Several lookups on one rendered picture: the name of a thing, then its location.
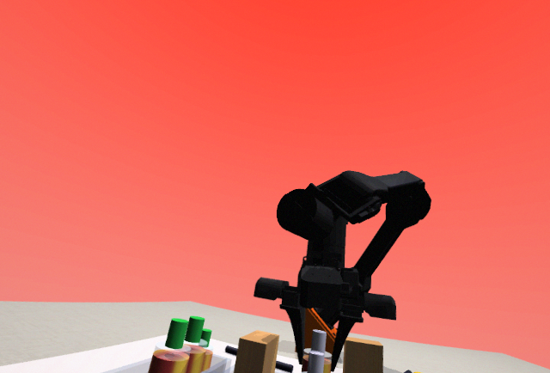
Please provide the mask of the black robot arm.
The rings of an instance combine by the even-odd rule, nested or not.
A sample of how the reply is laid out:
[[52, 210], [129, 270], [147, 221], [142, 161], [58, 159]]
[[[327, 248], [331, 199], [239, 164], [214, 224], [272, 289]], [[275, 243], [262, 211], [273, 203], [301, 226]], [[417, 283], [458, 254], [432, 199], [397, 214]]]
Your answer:
[[361, 291], [369, 292], [372, 274], [402, 231], [428, 215], [431, 197], [425, 182], [403, 170], [374, 177], [346, 170], [318, 186], [292, 190], [278, 203], [282, 229], [309, 240], [308, 245], [344, 249], [348, 222], [375, 217], [385, 203], [386, 219], [354, 267], [340, 272], [338, 259], [328, 258], [327, 266], [321, 266], [313, 264], [312, 256], [303, 256], [296, 284], [299, 304], [313, 308], [331, 331], [343, 312], [342, 298], [357, 300]]

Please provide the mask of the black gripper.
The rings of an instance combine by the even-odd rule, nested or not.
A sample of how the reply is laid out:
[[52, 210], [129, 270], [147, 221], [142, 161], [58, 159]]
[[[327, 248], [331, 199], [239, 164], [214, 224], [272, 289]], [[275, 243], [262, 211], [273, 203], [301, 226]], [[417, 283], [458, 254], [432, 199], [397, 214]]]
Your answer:
[[[309, 244], [306, 253], [313, 257], [314, 265], [327, 266], [328, 258], [338, 259], [338, 267], [345, 267], [345, 249], [338, 246], [329, 246], [322, 244]], [[254, 297], [266, 300], [282, 299], [279, 304], [281, 309], [287, 311], [290, 318], [290, 324], [293, 329], [297, 359], [300, 365], [303, 364], [303, 350], [305, 340], [306, 308], [299, 304], [300, 293], [296, 293], [296, 287], [290, 286], [290, 281], [260, 277], [256, 281]], [[361, 296], [357, 300], [342, 298], [339, 316], [339, 325], [337, 326], [331, 371], [334, 372], [340, 353], [342, 351], [348, 333], [354, 324], [364, 322], [362, 313], [365, 311], [370, 317], [382, 318], [396, 321], [396, 304], [391, 296], [383, 294], [373, 294], [361, 291]]]

